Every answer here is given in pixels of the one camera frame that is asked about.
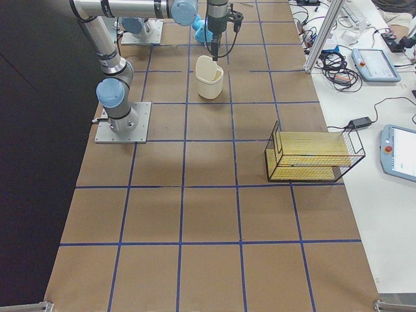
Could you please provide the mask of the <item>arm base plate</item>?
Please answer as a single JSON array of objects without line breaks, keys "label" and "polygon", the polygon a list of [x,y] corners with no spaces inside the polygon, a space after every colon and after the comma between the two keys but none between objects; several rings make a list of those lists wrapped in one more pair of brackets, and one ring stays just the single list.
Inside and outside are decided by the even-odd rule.
[{"label": "arm base plate", "polygon": [[151,115],[151,102],[130,102],[128,116],[116,120],[102,109],[94,139],[96,144],[145,144]]},{"label": "arm base plate", "polygon": [[160,44],[163,21],[159,19],[122,18],[122,45]]}]

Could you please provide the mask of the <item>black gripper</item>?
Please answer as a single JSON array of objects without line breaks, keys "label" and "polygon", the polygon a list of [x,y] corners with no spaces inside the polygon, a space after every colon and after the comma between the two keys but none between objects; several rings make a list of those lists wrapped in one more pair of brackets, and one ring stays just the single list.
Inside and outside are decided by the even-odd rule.
[{"label": "black gripper", "polygon": [[232,22],[234,27],[241,27],[243,21],[243,13],[231,10],[228,13],[228,21]]},{"label": "black gripper", "polygon": [[218,50],[220,48],[221,32],[214,32],[211,40],[211,55],[214,61],[218,60]]}]

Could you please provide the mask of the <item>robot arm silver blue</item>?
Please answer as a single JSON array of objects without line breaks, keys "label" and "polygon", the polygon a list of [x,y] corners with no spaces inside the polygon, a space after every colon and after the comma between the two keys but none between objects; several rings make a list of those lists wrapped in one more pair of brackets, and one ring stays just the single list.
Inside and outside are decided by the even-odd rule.
[{"label": "robot arm silver blue", "polygon": [[[197,1],[70,1],[74,15],[83,21],[94,17],[107,18],[157,18],[173,19],[187,26],[194,23],[198,15]],[[205,27],[197,27],[197,39],[202,43],[219,42],[228,23],[234,31],[240,31],[242,13],[233,9],[228,1],[208,1]]]},{"label": "robot arm silver blue", "polygon": [[107,115],[103,129],[123,136],[127,142],[135,132],[140,133],[140,140],[145,140],[150,104],[129,102],[133,67],[121,56],[103,18],[172,19],[188,26],[198,15],[197,1],[70,1],[69,4],[105,75],[96,87],[98,101]]}]

